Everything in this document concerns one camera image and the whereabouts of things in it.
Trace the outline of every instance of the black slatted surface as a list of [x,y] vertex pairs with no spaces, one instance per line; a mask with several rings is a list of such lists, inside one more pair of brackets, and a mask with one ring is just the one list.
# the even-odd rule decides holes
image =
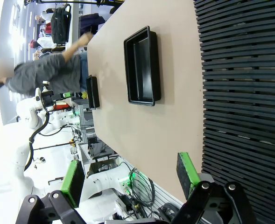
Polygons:
[[204,77],[203,172],[238,181],[275,224],[275,0],[195,1]]

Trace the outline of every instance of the person's arm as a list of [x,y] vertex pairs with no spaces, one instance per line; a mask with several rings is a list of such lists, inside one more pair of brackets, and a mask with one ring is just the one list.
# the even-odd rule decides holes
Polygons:
[[85,45],[87,45],[91,39],[92,39],[91,33],[83,34],[77,42],[72,44],[69,49],[67,49],[62,53],[65,59],[65,62],[69,61],[73,57],[75,52],[77,52],[78,48],[84,47]]

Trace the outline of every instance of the green object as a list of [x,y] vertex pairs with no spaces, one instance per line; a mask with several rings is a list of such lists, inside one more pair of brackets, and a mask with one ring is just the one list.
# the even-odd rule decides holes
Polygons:
[[195,186],[201,182],[188,153],[178,153],[176,172],[187,200]]
[[71,95],[70,92],[66,92],[66,93],[63,94],[63,97],[70,98],[70,97],[72,97],[72,95]]
[[78,160],[72,161],[64,177],[61,192],[69,199],[74,208],[79,207],[84,181],[85,175],[81,163]]

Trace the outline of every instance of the desk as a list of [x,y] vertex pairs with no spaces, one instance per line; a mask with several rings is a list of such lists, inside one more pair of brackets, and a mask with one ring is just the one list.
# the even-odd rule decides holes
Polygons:
[[[128,103],[124,40],[149,25],[158,36],[162,99],[154,107]],[[114,151],[185,201],[177,152],[201,171],[203,83],[192,0],[126,0],[88,44],[89,74],[98,78],[96,134]]]

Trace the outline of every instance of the black plastic bin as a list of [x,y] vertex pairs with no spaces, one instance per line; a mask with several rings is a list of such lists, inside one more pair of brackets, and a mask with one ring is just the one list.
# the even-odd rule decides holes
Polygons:
[[124,41],[128,100],[154,106],[161,99],[157,35],[147,26]]
[[91,110],[100,106],[97,78],[89,76],[86,80],[87,97]]

